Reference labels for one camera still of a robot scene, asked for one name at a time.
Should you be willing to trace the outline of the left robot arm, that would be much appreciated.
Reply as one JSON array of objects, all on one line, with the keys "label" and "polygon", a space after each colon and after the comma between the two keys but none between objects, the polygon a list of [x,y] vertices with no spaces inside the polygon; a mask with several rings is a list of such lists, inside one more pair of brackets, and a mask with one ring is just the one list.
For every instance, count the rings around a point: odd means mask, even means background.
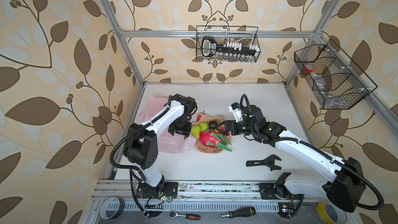
[{"label": "left robot arm", "polygon": [[158,138],[164,131],[186,141],[192,128],[192,115],[198,107],[194,98],[180,94],[170,95],[159,113],[142,124],[133,123],[129,133],[113,149],[110,163],[118,169],[137,171],[142,187],[151,196],[158,196],[164,188],[164,176],[157,168]]}]

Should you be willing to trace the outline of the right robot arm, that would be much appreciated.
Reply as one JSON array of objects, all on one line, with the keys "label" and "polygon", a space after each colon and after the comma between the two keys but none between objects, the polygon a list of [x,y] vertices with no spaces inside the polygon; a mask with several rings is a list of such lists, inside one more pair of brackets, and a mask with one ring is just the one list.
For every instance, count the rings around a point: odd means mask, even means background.
[{"label": "right robot arm", "polygon": [[385,201],[379,190],[364,177],[359,161],[331,155],[300,139],[286,127],[265,119],[255,105],[233,104],[234,120],[224,121],[216,129],[223,134],[250,135],[261,144],[271,145],[299,159],[320,174],[319,178],[284,173],[275,182],[281,198],[287,194],[309,195],[329,200],[339,209],[352,213],[356,208],[381,210]]}]

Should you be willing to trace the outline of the dark purple mangosteen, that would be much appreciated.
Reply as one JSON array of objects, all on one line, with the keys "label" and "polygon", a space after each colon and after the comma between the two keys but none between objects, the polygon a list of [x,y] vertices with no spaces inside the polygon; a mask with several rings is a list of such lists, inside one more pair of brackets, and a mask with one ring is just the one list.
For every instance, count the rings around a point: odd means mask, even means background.
[{"label": "dark purple mangosteen", "polygon": [[217,130],[219,123],[216,120],[211,120],[208,122],[208,127],[211,130]]}]

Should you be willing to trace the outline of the pink plastic bag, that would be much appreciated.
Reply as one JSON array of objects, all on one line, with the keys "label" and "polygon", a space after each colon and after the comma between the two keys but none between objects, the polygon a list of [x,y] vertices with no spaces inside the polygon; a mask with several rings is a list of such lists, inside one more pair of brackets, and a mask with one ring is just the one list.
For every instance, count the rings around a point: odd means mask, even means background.
[{"label": "pink plastic bag", "polygon": [[[168,103],[168,99],[165,97],[155,97],[153,95],[149,96],[147,104],[136,118],[137,124],[145,124],[147,121],[152,120],[158,113],[162,113],[165,111],[165,104]],[[162,125],[157,132],[157,143],[158,143],[158,151],[178,154],[183,153],[189,150],[196,143],[196,139],[189,135],[187,138],[184,135],[175,133],[171,135],[169,132],[169,125]]]}]

